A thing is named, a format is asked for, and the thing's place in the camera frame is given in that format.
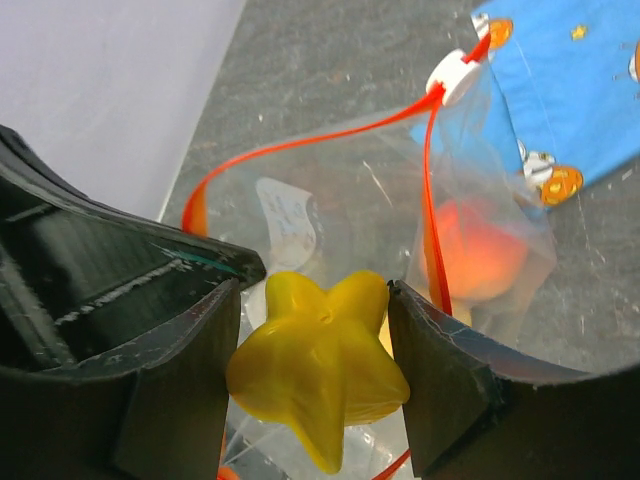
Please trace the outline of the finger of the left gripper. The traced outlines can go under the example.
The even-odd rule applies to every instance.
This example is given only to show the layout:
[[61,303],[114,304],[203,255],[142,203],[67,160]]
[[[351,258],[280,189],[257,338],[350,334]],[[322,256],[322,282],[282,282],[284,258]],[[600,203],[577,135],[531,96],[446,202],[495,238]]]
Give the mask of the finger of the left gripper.
[[89,198],[1,131],[1,361],[75,364],[182,314],[221,283],[265,277],[250,249]]

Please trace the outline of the clear zip bag orange zipper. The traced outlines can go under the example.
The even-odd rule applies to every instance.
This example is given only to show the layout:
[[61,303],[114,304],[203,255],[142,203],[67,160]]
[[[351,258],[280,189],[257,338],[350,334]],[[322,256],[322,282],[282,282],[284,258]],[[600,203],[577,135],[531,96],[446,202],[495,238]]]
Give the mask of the clear zip bag orange zipper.
[[[472,51],[449,53],[424,96],[404,109],[242,154],[199,182],[182,229],[250,248],[266,267],[265,277],[242,291],[239,345],[266,320],[271,275],[298,272],[328,289],[361,270],[383,276],[388,289],[402,281],[446,315],[515,344],[556,254],[545,209],[482,136],[491,106],[490,43],[485,35]],[[490,221],[525,240],[528,256],[504,294],[453,302],[434,208],[476,197],[496,206]],[[405,404],[345,429],[336,474],[319,470],[289,427],[255,418],[232,397],[229,421],[292,479],[408,479]]]

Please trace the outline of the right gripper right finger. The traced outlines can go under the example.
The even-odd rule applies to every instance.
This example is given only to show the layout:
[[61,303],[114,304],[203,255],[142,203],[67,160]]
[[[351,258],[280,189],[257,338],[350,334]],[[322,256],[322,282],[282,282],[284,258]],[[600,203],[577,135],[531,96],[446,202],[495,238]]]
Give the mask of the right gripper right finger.
[[523,354],[389,285],[405,428],[420,479],[635,479],[639,368],[603,374]]

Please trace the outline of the orange peach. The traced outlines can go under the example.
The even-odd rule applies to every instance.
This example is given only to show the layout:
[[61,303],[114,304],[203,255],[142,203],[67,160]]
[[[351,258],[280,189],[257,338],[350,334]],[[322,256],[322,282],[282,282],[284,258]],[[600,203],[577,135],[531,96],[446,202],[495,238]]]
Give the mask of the orange peach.
[[483,302],[507,292],[528,256],[527,242],[490,221],[494,204],[478,197],[434,208],[451,300]]

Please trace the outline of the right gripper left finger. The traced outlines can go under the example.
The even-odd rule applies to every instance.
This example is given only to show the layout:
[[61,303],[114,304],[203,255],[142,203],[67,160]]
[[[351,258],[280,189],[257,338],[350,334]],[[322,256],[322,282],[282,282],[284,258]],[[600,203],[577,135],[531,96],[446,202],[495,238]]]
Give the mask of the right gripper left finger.
[[173,319],[71,368],[1,371],[5,479],[213,479],[239,333],[227,280]]

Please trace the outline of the yellow banana toy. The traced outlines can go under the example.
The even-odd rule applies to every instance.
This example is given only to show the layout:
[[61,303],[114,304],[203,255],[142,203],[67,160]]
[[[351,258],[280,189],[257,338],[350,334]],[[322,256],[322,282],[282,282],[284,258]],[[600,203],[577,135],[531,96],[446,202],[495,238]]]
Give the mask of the yellow banana toy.
[[271,275],[266,320],[228,362],[230,396],[255,418],[289,427],[319,470],[338,473],[345,429],[375,423],[410,397],[379,339],[389,299],[384,277],[370,270],[328,289],[298,272]]

